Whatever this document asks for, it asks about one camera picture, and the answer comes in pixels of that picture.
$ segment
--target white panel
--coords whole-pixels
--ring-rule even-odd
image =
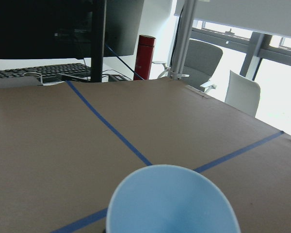
[[[176,15],[184,0],[178,0]],[[198,1],[196,18],[291,37],[291,0]]]

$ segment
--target table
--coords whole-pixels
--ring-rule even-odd
[[[291,232],[291,136],[181,81],[0,89],[0,233],[102,232],[151,164],[208,177],[242,232]]]

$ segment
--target silver pole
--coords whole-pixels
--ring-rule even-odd
[[[189,39],[192,31],[192,24],[196,10],[197,0],[186,0],[183,5],[181,18],[179,19],[179,28],[172,65],[168,72],[168,77],[174,80],[182,77],[182,71],[186,53],[189,46]]]

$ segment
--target black monitor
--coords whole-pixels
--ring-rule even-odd
[[[0,59],[92,58],[101,81],[103,56],[133,55],[144,0],[0,0]]]

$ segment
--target gray chair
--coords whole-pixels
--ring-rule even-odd
[[[260,86],[239,74],[230,71],[225,103],[253,117],[260,100]]]
[[[203,92],[214,89],[216,86],[208,81],[216,70],[222,54],[223,51],[215,45],[190,40],[182,72],[190,76],[181,79]]]

